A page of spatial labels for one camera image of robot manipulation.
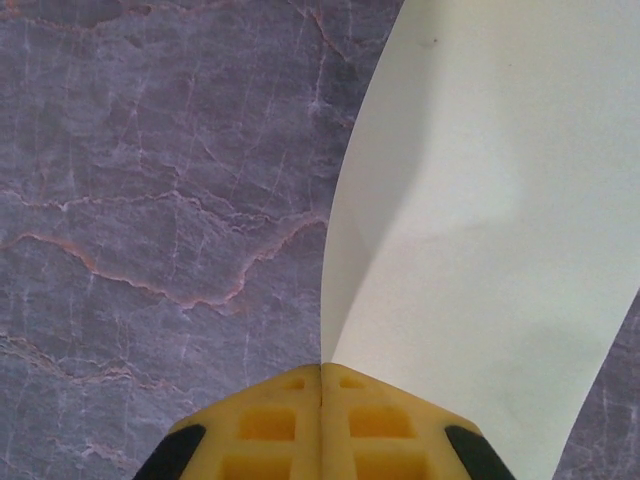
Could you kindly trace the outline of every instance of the paper fold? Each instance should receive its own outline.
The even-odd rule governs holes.
[[[640,286],[640,10],[407,0],[345,156],[323,361],[549,479]]]

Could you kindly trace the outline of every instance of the black rubber edge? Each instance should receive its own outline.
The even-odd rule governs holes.
[[[206,431],[191,425],[164,437],[133,480],[179,480]]]
[[[482,435],[458,425],[446,427],[444,431],[471,480],[515,480]]]

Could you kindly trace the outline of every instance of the yellow tool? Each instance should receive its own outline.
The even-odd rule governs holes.
[[[176,423],[134,480],[514,480],[478,427],[342,365],[298,367]]]

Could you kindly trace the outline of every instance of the gray marble countertop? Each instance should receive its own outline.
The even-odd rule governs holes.
[[[319,360],[331,199],[401,1],[0,6],[0,477],[130,478]],[[640,478],[640,303],[557,479]]]

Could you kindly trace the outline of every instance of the curled paper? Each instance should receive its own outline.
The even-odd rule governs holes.
[[[406,0],[329,225],[323,361],[548,480],[640,286],[633,0]]]

